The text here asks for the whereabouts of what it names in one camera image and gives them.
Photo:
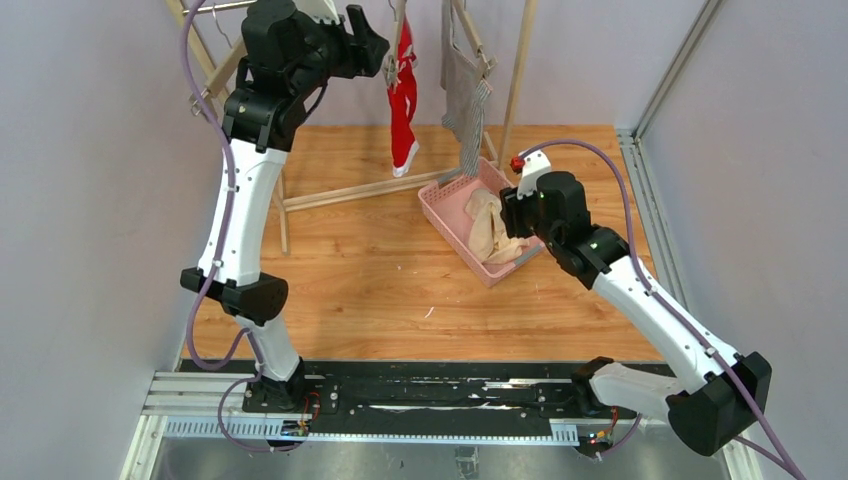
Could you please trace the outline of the wooden clip hanger red underwear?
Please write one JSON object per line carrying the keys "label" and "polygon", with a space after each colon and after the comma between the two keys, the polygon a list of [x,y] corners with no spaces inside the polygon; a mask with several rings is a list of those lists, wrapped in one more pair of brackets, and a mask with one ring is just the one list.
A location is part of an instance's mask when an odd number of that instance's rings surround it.
{"label": "wooden clip hanger red underwear", "polygon": [[398,52],[402,38],[403,27],[406,22],[406,0],[389,1],[389,7],[393,14],[393,30],[389,37],[390,47],[384,58],[383,74],[386,85],[394,88],[397,85],[399,59]]}

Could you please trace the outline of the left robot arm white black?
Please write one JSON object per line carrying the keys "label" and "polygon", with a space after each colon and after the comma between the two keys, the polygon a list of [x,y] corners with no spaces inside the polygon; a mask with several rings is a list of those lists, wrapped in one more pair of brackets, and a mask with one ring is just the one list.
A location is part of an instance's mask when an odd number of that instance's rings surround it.
{"label": "left robot arm white black", "polygon": [[305,370],[284,321],[287,282],[260,266],[268,208],[308,118],[306,101],[318,100],[332,78],[377,75],[390,45],[360,5],[339,14],[331,1],[254,2],[241,38],[246,51],[215,128],[223,168],[213,226],[198,264],[183,270],[180,283],[216,301],[250,342],[253,398],[291,411],[304,397]]}

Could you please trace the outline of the wooden clip hanger cream underwear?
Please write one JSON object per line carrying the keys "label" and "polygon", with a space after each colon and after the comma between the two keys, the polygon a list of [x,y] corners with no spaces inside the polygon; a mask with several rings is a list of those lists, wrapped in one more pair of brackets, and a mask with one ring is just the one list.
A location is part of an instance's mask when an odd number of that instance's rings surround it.
{"label": "wooden clip hanger cream underwear", "polygon": [[201,99],[210,107],[217,102],[221,107],[224,106],[229,93],[227,85],[230,79],[235,74],[240,60],[246,55],[246,47],[241,36],[235,41],[231,51],[223,60],[223,62],[213,71],[207,78],[205,84],[200,89]]}

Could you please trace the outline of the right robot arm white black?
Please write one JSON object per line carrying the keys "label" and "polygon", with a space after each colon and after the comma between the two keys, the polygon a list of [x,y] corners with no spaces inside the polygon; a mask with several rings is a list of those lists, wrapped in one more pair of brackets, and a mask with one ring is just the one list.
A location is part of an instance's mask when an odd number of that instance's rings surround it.
{"label": "right robot arm white black", "polygon": [[528,194],[500,191],[511,237],[540,239],[559,267],[623,313],[662,355],[669,376],[597,357],[571,377],[587,414],[619,407],[668,424],[711,456],[753,425],[772,377],[758,352],[740,354],[669,297],[614,230],[592,223],[583,185],[565,171],[539,176]]}

